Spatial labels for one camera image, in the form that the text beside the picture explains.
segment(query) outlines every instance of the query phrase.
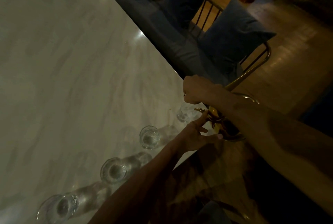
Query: white marble table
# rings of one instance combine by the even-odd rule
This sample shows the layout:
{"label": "white marble table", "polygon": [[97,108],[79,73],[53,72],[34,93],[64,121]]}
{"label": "white marble table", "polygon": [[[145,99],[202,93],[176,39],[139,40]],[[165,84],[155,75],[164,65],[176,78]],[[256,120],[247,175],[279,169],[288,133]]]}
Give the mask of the white marble table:
{"label": "white marble table", "polygon": [[144,151],[144,126],[183,129],[182,79],[114,0],[0,5],[0,223],[100,181],[107,159]]}

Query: gold object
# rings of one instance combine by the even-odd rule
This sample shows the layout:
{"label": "gold object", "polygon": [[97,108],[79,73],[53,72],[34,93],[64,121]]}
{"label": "gold object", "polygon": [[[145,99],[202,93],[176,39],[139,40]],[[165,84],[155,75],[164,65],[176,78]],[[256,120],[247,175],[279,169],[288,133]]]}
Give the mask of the gold object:
{"label": "gold object", "polygon": [[[236,95],[242,96],[244,98],[250,99],[253,102],[256,102],[259,104],[257,100],[254,98],[242,94],[242,93],[234,93]],[[194,110],[199,111],[201,113],[204,113],[206,110],[202,108],[194,108]],[[209,107],[209,114],[208,114],[208,120],[211,123],[212,128],[214,129],[215,133],[222,134],[223,139],[226,141],[242,141],[245,139],[244,135],[239,132],[238,128],[235,127],[235,125],[227,119],[221,112],[216,110],[214,107]]]}

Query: glass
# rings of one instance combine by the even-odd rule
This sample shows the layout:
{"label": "glass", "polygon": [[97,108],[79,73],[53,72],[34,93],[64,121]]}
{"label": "glass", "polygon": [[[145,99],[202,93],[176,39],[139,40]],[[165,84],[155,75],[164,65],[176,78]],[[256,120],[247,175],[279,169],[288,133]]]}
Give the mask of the glass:
{"label": "glass", "polygon": [[111,158],[101,168],[101,179],[110,184],[125,181],[150,160],[152,156],[145,152],[125,158]]}
{"label": "glass", "polygon": [[200,118],[201,113],[199,111],[194,110],[194,108],[198,107],[198,105],[193,105],[184,102],[181,104],[181,107],[179,108],[177,112],[177,119],[180,122],[183,123],[190,123],[191,121],[194,121],[198,118]]}
{"label": "glass", "polygon": [[96,182],[66,194],[49,197],[40,206],[36,221],[43,224],[61,224],[88,211],[98,209],[111,195],[107,183]]}
{"label": "glass", "polygon": [[140,132],[140,144],[145,149],[154,149],[160,141],[160,133],[156,127],[145,126]]}

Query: person's right hand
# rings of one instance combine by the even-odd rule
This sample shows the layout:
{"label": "person's right hand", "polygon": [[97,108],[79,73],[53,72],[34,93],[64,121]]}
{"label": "person's right hand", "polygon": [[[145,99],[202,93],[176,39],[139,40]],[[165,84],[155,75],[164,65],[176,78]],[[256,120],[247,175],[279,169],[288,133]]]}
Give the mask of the person's right hand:
{"label": "person's right hand", "polygon": [[199,77],[198,75],[186,76],[183,82],[184,101],[190,104],[198,104],[200,102],[207,104],[207,100],[213,94],[216,86],[204,77]]}

